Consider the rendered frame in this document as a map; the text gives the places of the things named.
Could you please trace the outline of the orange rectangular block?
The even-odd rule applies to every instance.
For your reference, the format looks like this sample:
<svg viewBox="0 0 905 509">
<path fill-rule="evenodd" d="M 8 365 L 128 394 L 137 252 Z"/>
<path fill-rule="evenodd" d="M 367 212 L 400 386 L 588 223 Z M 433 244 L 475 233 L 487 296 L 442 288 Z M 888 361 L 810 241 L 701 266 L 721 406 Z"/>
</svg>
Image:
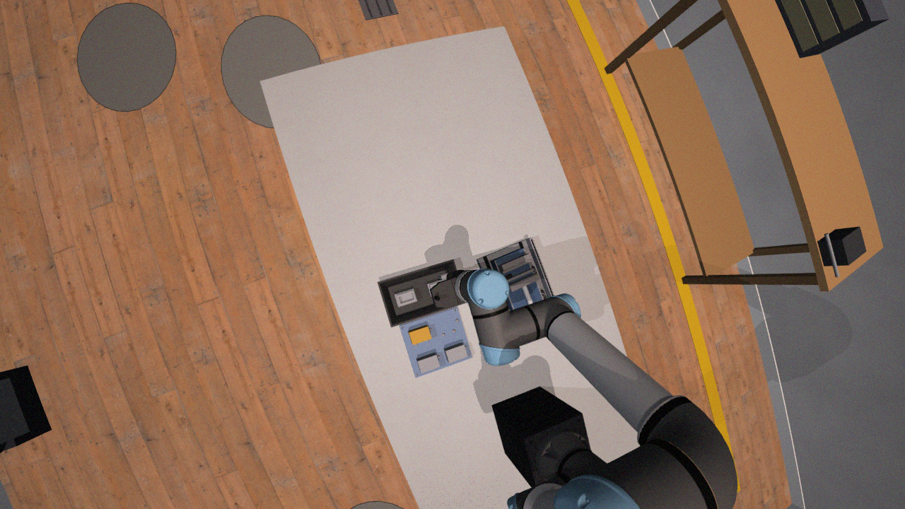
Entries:
<svg viewBox="0 0 905 509">
<path fill-rule="evenodd" d="M 423 341 L 427 341 L 427 339 L 432 339 L 427 325 L 412 329 L 408 332 L 411 339 L 411 345 L 420 344 Z"/>
</svg>

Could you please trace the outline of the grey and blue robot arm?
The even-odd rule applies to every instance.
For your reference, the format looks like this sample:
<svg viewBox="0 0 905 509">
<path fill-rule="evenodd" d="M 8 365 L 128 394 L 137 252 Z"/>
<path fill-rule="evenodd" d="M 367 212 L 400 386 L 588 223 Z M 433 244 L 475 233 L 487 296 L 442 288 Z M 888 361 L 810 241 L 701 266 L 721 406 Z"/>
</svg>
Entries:
<svg viewBox="0 0 905 509">
<path fill-rule="evenodd" d="M 578 432 L 550 433 L 535 460 L 546 482 L 510 497 L 508 508 L 733 509 L 736 466 L 713 421 L 580 319 L 573 296 L 510 310 L 510 284 L 493 269 L 468 271 L 460 292 L 489 365 L 509 364 L 520 357 L 518 346 L 546 337 L 638 433 L 640 447 L 609 463 Z"/>
</svg>

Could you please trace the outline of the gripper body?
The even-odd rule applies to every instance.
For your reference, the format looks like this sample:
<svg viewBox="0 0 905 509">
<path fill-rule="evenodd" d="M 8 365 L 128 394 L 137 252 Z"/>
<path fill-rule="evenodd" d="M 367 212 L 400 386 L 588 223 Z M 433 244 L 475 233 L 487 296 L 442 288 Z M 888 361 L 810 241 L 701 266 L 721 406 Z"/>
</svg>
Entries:
<svg viewBox="0 0 905 509">
<path fill-rule="evenodd" d="M 457 270 L 447 274 L 447 280 L 439 281 L 430 289 L 434 307 L 450 308 L 457 304 L 464 303 L 465 299 L 461 296 L 460 283 L 463 275 L 471 270 Z"/>
</svg>

